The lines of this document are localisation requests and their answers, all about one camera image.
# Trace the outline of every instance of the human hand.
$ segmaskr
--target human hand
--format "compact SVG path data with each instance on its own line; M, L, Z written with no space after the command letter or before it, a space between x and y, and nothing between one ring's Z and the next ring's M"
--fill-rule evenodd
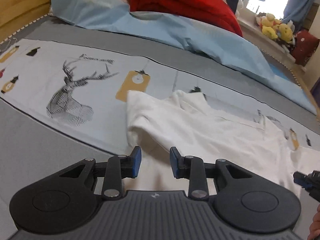
M313 216L313 222L309 227L309 231L308 240L313 240L320 235L320 205L317 207L317 213Z

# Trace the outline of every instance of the antler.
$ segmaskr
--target antler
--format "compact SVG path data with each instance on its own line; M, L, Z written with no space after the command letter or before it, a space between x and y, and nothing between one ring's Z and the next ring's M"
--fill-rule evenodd
M62 69L63 69L64 73L67 75L69 81L72 81L72 78L73 78L73 70L76 68L76 66L73 67L72 69L69 69L68 67L69 67L69 65L70 65L71 63L74 63L74 62L77 62L77 61L78 61L78 60L73 60L73 61L70 61L68 64L66 64L67 61L65 61L65 62L63 63Z
M110 77L113 77L113 76L119 74L119 72L117 72L117 73L113 73L111 75L108 75L110 73L110 71L108 69L107 64L106 64L106 69L107 69L107 71L104 74L100 74L96 77L95 75L97 74L97 72L95 71L91 76L84 77L81 80L103 80L103 79L107 79L107 78L110 78Z

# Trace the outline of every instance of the white cloth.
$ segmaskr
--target white cloth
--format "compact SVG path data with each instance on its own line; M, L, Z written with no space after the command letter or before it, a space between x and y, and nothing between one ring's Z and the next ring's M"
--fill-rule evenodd
M135 187L139 184L141 189L187 190L187 182L181 182L182 185L170 179L173 175L168 152L172 146L182 156L198 156L208 163L227 159L286 187L297 196L300 187L294 185L293 173L296 170L310 173L320 168L320 155L314 154L313 162L304 162L307 155L303 153L304 148L292 152L283 132L269 119L263 117L260 123L255 123L212 109L202 93L187 94L178 90L169 98L159 100L129 91L127 123L129 144L140 145L145 152L135 182ZM212 194L214 185L208 182Z

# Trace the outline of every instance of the deer illustration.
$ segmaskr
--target deer illustration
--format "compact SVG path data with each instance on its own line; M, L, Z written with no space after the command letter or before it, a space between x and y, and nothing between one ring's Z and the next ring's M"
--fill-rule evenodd
M93 110L90 106L81 105L78 101L72 98L72 92L76 87L85 86L88 80L104 80L118 74L110 74L108 66L106 64L107 71L104 74L96 76L95 71L91 76L83 77L79 80L73 80L73 67L69 69L70 64L78 60L63 63L63 71L67 75L64 77L66 83L61 89L59 89L51 98L47 105L47 114L53 118L68 123L72 126L79 126L84 122L90 121L93 116Z

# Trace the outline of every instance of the folded red blanket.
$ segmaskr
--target folded red blanket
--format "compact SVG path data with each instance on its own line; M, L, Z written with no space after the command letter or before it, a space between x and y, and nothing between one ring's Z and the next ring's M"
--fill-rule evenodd
M130 11L176 14L215 25L242 37L235 15L223 0L131 0Z

